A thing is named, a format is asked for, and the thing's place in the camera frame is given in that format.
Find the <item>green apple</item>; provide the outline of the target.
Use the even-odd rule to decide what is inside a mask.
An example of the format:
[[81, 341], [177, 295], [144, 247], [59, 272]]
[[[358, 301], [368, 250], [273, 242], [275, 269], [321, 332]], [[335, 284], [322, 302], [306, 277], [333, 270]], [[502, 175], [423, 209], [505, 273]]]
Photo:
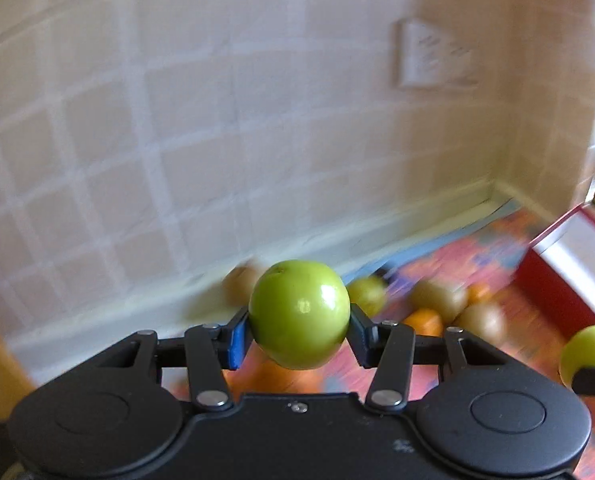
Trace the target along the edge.
[[595, 325], [577, 332], [563, 347], [559, 363], [563, 384], [571, 388], [575, 373], [582, 367], [595, 367]]
[[278, 365], [312, 370], [325, 365], [346, 337], [351, 301], [330, 266], [308, 260], [273, 264], [249, 302], [255, 341]]
[[360, 307], [369, 318], [377, 316], [387, 303], [387, 285], [377, 275], [355, 278], [346, 285], [349, 300]]

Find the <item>dark small fruit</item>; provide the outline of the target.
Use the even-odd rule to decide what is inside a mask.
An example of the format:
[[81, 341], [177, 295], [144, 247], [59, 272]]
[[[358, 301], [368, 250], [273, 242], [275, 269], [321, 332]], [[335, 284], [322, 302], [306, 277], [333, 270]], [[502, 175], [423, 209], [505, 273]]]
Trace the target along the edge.
[[398, 280], [398, 267], [393, 263], [387, 262], [373, 271], [372, 274], [380, 278], [386, 286], [391, 286]]

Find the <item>red cardboard box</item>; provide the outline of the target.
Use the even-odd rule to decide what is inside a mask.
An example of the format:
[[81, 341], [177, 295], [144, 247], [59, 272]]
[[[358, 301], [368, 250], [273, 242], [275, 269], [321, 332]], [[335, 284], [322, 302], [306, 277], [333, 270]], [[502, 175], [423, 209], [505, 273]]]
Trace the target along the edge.
[[595, 325], [595, 206], [574, 207], [535, 237], [514, 284], [564, 337]]

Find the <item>floral cloth mat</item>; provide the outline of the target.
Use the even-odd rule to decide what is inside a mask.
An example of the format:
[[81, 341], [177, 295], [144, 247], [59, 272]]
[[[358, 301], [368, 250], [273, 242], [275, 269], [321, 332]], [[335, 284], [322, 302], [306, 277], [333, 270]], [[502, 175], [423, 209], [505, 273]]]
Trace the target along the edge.
[[[511, 285], [513, 274], [529, 247], [529, 240], [543, 229], [540, 218], [516, 203], [507, 203], [499, 210], [485, 217], [469, 220], [460, 229], [448, 230], [437, 224], [427, 231], [419, 231], [415, 236], [397, 243], [382, 245], [373, 250], [369, 247], [362, 253], [352, 255], [346, 247], [328, 244], [318, 252], [296, 252], [289, 254], [265, 255], [255, 257], [255, 266], [262, 271], [281, 260], [303, 259], [328, 264], [343, 275], [343, 280], [355, 280], [355, 276], [369, 274], [379, 266], [395, 269], [395, 282], [389, 286], [389, 302], [375, 318], [385, 320], [404, 320], [410, 314], [407, 295], [409, 289], [421, 278], [430, 278], [448, 287], [473, 286], [488, 294], [500, 304], [505, 312], [507, 339], [503, 342], [503, 351], [539, 370], [540, 373], [559, 382], [559, 359], [564, 338], [547, 321], [520, 289]], [[198, 274], [190, 279], [190, 299], [185, 299], [186, 307], [183, 321], [176, 326], [194, 326], [204, 322], [225, 322], [237, 310], [230, 299], [226, 299], [220, 282], [227, 270], [234, 266], [223, 266], [220, 275], [215, 274], [217, 267], [210, 269], [213, 274]], [[262, 365], [258, 362], [266, 358], [254, 348], [246, 364], [239, 372], [228, 372], [229, 385], [240, 387], [249, 385], [250, 377], [261, 370], [262, 378], [258, 385], [252, 379], [253, 386], [264, 386], [265, 377], [271, 382], [265, 392], [346, 392], [357, 391], [364, 395], [372, 379], [374, 370], [364, 370], [344, 344], [337, 355], [323, 367], [312, 372], [284, 372], [274, 364]], [[580, 479], [595, 479], [595, 399], [586, 398], [585, 402], [593, 418], [593, 435], [590, 444], [576, 468], [575, 474]]]

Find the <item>orange tangerine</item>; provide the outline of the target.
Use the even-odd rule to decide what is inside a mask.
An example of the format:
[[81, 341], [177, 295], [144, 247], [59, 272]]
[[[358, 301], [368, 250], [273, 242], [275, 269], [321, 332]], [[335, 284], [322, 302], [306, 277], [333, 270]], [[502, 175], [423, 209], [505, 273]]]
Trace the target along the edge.
[[491, 301], [493, 293], [491, 287], [486, 283], [472, 283], [467, 287], [468, 305], [482, 304], [482, 302]]
[[442, 337], [444, 334], [442, 316], [432, 309], [413, 311], [401, 322], [412, 328], [417, 336]]

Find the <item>white wall socket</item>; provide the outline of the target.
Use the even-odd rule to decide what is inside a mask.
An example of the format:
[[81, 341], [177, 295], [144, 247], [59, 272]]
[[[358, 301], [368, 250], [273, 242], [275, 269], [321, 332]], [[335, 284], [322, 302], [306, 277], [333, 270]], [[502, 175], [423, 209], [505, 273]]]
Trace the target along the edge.
[[399, 24], [397, 66], [402, 89], [470, 90], [479, 83], [474, 50], [448, 30], [419, 18]]

